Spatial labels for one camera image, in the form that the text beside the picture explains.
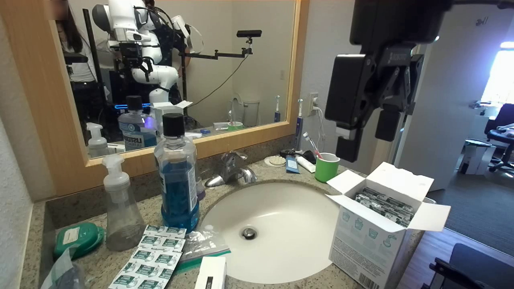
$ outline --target backsplash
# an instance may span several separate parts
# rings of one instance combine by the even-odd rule
[[[245,163],[251,164],[269,155],[278,154],[283,149],[292,148],[294,141],[295,136],[290,135],[238,149],[237,151],[248,155]],[[204,181],[210,178],[215,173],[215,169],[219,167],[221,155],[198,160],[198,170]],[[161,194],[160,180],[157,172],[132,177],[131,186],[134,189],[134,197],[137,202]],[[103,186],[100,186],[54,198],[47,201],[46,206],[51,214],[54,227],[62,228],[106,213],[105,203],[105,192]]]

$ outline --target toothbrush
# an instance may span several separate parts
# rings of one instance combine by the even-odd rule
[[[320,159],[323,159],[323,157],[321,156],[320,152],[318,151],[318,148],[316,147],[316,144],[314,143],[314,141],[309,137],[309,134],[308,133],[304,133],[303,134],[303,137],[310,142],[310,145],[314,148],[314,153],[318,156],[318,158]]]
[[[302,102],[303,102],[303,99],[300,98],[298,100],[298,103],[300,104],[300,109],[298,111],[298,118],[296,119],[296,146],[295,146],[295,149],[297,151],[300,150],[301,134],[302,134],[302,129],[303,129]]]
[[[277,95],[277,109],[275,110],[275,120],[274,120],[275,122],[280,121],[279,98],[280,98],[280,95]]]

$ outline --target faucet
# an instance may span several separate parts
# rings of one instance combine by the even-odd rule
[[[256,182],[257,176],[251,169],[249,169],[248,167],[236,166],[235,160],[237,158],[246,160],[248,156],[237,151],[230,151],[228,153],[224,153],[221,158],[221,172],[217,175],[214,175],[212,178],[208,179],[205,182],[205,186],[209,188],[217,187],[224,185],[231,180],[239,179],[241,177],[245,180],[246,183]]]

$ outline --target green plastic case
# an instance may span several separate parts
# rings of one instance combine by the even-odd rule
[[[102,242],[103,236],[103,228],[97,227],[93,223],[82,223],[62,229],[57,234],[53,257],[55,259],[59,258],[71,246],[77,247],[75,253],[71,255],[72,260],[84,256]]]

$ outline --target door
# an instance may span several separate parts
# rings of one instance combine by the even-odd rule
[[[407,118],[395,165],[434,179],[431,190],[450,183],[475,111],[513,11],[494,5],[454,6],[439,40],[428,45],[414,114]],[[477,25],[478,20],[485,23]]]

